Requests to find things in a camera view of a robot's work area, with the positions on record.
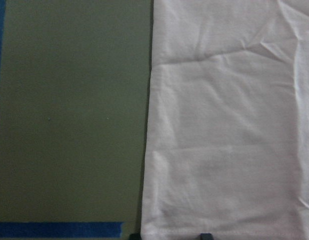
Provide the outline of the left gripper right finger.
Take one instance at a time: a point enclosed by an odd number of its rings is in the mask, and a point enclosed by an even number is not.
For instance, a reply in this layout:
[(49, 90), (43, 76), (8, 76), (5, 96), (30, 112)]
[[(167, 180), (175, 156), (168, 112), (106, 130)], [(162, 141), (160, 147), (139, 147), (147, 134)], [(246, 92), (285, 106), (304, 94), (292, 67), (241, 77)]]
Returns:
[(201, 233), (199, 238), (200, 240), (213, 240), (213, 235), (211, 233)]

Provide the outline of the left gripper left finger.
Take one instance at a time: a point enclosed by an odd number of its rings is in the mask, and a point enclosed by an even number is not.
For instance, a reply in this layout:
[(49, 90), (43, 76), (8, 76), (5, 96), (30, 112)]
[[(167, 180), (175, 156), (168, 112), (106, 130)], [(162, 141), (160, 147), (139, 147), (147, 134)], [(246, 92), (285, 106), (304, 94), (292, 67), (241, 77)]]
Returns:
[(129, 235), (129, 240), (141, 240), (141, 235), (139, 233), (132, 233)]

